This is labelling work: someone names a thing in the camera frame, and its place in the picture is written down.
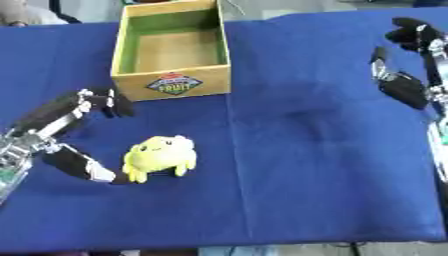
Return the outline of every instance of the cardboard box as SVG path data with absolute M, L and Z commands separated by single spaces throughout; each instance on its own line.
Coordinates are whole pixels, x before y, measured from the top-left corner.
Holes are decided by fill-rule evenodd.
M 230 92 L 216 0 L 126 6 L 111 75 L 132 101 Z

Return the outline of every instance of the blue table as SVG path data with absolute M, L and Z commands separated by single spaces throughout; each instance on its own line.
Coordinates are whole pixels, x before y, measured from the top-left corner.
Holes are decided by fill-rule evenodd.
M 0 252 L 446 239 L 428 115 L 382 95 L 368 60 L 391 18 L 448 30 L 447 9 L 289 15 L 226 24 L 233 93 L 93 115 L 66 140 L 118 170 L 154 135 L 193 138 L 198 168 L 144 185 L 78 180 L 38 163 L 0 209 Z M 0 29 L 0 126 L 70 89 L 112 86 L 117 24 Z

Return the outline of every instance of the yellow plush toy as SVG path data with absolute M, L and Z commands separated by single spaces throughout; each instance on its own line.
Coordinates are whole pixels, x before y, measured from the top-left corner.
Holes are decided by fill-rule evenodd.
M 175 167 L 176 176 L 196 167 L 194 143 L 183 136 L 152 137 L 134 145 L 124 156 L 123 172 L 131 182 L 144 183 L 148 173 Z

